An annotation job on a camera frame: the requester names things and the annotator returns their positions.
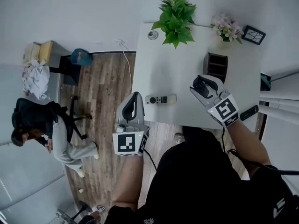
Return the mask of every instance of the wooden floor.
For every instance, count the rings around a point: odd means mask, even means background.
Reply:
[[[135,54],[127,54],[134,73]],[[74,199],[82,200],[90,206],[97,204],[111,207],[111,193],[120,172],[123,157],[114,154],[112,133],[114,132],[115,113],[118,105],[130,94],[130,76],[128,64],[122,53],[103,53],[93,55],[92,66],[83,66],[80,74],[79,85],[62,85],[60,94],[61,106],[70,106],[71,98],[79,97],[78,107],[80,114],[90,113],[92,120],[81,120],[77,126],[82,134],[95,141],[100,158],[83,159],[85,177],[80,178],[73,170],[67,168],[67,175]],[[181,126],[163,123],[147,122],[151,127],[149,139],[146,144],[147,151],[158,165],[163,153],[175,145],[173,136],[181,131]],[[211,130],[221,140],[222,130]],[[224,136],[226,149],[233,147],[228,132]],[[72,144],[82,145],[83,142],[74,133]],[[237,158],[231,159],[233,167],[242,176],[244,166]],[[144,155],[144,172],[142,191],[139,206],[145,203],[146,195],[155,169],[147,155]]]

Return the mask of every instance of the white remote control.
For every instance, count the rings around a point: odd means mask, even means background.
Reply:
[[[145,97],[145,103],[147,105],[156,104],[156,105],[170,105],[175,104],[177,102],[176,95],[169,96],[160,96],[160,95],[148,95]]]

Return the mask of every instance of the white table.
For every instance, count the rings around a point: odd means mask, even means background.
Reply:
[[[148,39],[152,24],[142,24],[140,28],[135,61],[133,91],[141,93],[145,120],[167,124],[221,129],[193,96],[189,87],[197,75],[203,73],[203,60],[207,52],[228,56],[228,71],[225,86],[233,94],[240,113],[257,105],[260,97],[260,57],[258,47],[247,41],[240,45],[237,41],[231,47],[220,50],[212,30],[207,27],[192,26],[195,42],[188,45],[164,44],[165,33],[156,29],[159,37]],[[147,95],[177,95],[174,105],[147,105]],[[244,121],[254,131],[257,114]]]

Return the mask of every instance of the crumpled white fabric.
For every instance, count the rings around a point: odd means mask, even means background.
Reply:
[[[26,95],[34,94],[38,100],[45,100],[49,98],[45,95],[49,78],[50,69],[45,66],[45,61],[39,63],[37,60],[31,60],[31,66],[25,67],[22,74],[23,91]]]

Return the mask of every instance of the trash can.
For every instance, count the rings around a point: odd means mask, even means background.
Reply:
[[[88,54],[83,49],[77,48],[74,49],[71,54],[71,63],[73,65],[91,65],[93,63],[92,55]]]

